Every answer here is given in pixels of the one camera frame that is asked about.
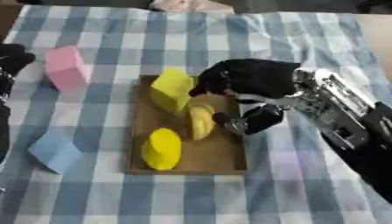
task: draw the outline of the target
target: yellow cylinder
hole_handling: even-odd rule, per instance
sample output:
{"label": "yellow cylinder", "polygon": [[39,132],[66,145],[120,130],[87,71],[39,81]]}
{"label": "yellow cylinder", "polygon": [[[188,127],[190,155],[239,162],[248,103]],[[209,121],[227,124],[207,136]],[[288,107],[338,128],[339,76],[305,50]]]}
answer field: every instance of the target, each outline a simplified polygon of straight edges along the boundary
{"label": "yellow cylinder", "polygon": [[156,129],[142,146],[142,158],[155,170],[171,170],[181,157],[181,139],[171,129]]}

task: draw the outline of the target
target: gingham cloth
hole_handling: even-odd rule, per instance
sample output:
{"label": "gingham cloth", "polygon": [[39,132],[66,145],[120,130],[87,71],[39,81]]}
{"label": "gingham cloth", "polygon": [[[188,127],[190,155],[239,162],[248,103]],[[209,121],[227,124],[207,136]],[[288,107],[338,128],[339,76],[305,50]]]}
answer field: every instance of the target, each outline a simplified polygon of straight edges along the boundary
{"label": "gingham cloth", "polygon": [[[353,15],[25,6],[6,42],[27,46],[38,61],[20,74],[8,102],[12,149],[1,173],[1,224],[392,223],[392,206],[293,111],[246,138],[245,176],[124,174],[132,83],[164,66],[196,75],[227,59],[296,61],[339,72],[390,102]],[[92,78],[80,91],[60,93],[41,60],[68,45],[80,49]],[[27,152],[48,128],[61,129],[84,152],[62,176]]]}

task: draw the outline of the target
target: checkered tablecloth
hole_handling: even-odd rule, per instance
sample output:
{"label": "checkered tablecloth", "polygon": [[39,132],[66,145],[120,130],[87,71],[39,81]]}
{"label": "checkered tablecloth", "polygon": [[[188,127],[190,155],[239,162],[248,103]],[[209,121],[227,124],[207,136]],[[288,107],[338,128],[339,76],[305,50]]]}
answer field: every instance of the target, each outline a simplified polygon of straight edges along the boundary
{"label": "checkered tablecloth", "polygon": [[[247,137],[245,176],[123,172],[133,81],[164,66],[196,75],[227,59],[296,61],[330,68],[390,102],[353,15],[26,6],[6,41],[25,45],[38,61],[20,74],[8,102],[12,149],[1,172],[1,224],[392,223],[391,206],[294,111]],[[88,87],[60,93],[43,75],[42,58],[68,45],[80,49],[92,77]],[[65,175],[28,155],[48,128],[64,131],[84,152]]]}

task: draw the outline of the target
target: robotic arm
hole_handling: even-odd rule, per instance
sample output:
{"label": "robotic arm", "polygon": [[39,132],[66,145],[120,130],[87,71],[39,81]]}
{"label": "robotic arm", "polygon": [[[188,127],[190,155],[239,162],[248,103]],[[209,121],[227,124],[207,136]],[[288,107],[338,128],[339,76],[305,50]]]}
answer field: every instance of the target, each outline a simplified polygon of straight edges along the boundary
{"label": "robotic arm", "polygon": [[217,113],[213,119],[237,134],[250,135],[280,123],[295,109],[318,127],[323,139],[385,200],[392,203],[392,109],[325,69],[299,64],[231,59],[207,69],[190,92],[232,96],[256,106],[241,118]]}

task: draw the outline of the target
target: brown tray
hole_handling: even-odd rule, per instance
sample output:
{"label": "brown tray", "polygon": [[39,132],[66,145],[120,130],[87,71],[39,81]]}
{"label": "brown tray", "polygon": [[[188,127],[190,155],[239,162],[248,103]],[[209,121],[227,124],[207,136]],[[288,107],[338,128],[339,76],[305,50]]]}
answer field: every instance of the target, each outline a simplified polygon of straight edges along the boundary
{"label": "brown tray", "polygon": [[[198,141],[190,140],[191,126],[187,111],[171,115],[157,107],[150,98],[150,85],[156,75],[141,76],[136,88],[135,109],[132,123],[132,145],[129,150],[126,172],[131,174],[243,174],[247,170],[244,144],[241,136],[215,126],[213,132]],[[238,116],[235,101],[226,97],[207,94],[192,101],[210,103],[216,111]],[[183,139],[181,159],[170,171],[151,169],[141,158],[141,145],[148,135],[158,128],[166,127],[179,133]]]}

